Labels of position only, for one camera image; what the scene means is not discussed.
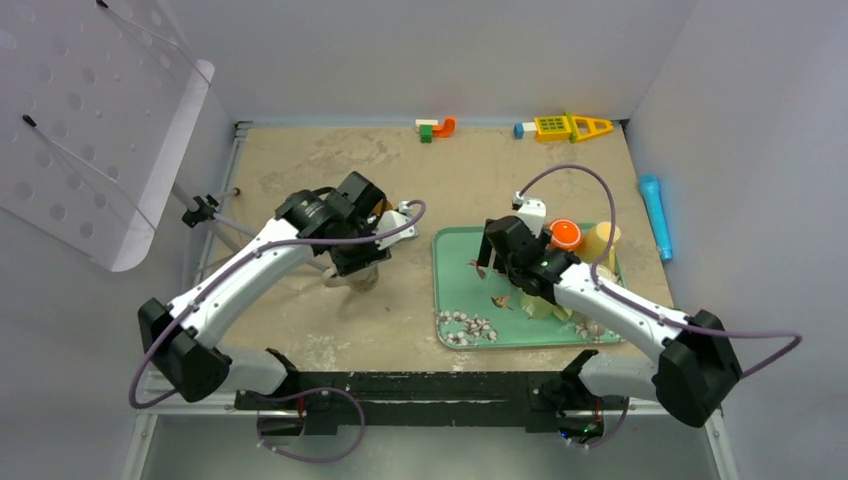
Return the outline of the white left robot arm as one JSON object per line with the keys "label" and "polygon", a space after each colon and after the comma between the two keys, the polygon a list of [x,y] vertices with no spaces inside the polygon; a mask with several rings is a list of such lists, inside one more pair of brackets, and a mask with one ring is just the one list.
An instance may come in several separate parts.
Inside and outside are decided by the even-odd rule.
{"label": "white left robot arm", "polygon": [[270,351],[223,351],[219,343],[241,314],[271,286],[328,253],[349,276],[387,260],[378,229],[387,195],[358,172],[339,186],[290,194],[246,247],[206,280],[169,302],[147,300],[137,318],[143,363],[171,384],[171,394],[198,402],[223,386],[259,392],[272,408],[297,399],[298,382]]}

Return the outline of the pale green faceted mug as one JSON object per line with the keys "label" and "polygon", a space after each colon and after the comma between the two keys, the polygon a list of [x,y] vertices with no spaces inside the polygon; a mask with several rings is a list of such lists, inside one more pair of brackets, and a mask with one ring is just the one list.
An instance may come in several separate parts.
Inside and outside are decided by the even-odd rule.
{"label": "pale green faceted mug", "polygon": [[539,296],[531,296],[523,293],[520,297],[519,305],[530,319],[545,319],[555,317],[562,322],[569,322],[573,314],[569,308],[550,303]]}

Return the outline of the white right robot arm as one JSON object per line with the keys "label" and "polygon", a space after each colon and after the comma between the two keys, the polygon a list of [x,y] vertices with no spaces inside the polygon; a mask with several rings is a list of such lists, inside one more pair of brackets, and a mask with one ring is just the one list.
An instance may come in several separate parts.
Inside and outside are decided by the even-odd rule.
{"label": "white right robot arm", "polygon": [[701,427],[742,379],[729,333],[706,310],[688,315],[604,280],[577,255],[544,245],[515,215],[488,220],[481,249],[521,292],[584,314],[642,352],[642,359],[580,354],[561,381],[573,406],[601,396],[638,398]]}

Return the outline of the cream floral mug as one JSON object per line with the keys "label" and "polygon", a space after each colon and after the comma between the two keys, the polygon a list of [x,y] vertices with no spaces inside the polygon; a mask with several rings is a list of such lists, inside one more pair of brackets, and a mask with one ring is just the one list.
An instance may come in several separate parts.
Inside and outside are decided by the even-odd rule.
{"label": "cream floral mug", "polygon": [[354,292],[365,293],[373,290],[379,280],[377,265],[342,275],[337,267],[331,266],[322,274],[322,285],[326,288],[347,287]]}

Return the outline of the orange mug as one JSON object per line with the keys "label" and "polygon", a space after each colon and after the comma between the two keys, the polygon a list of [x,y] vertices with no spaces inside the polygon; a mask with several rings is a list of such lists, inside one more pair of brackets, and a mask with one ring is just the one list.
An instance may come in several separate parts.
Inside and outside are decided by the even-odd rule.
{"label": "orange mug", "polygon": [[582,229],[570,219],[555,219],[549,223],[548,230],[551,236],[549,244],[561,250],[573,252],[583,241]]}

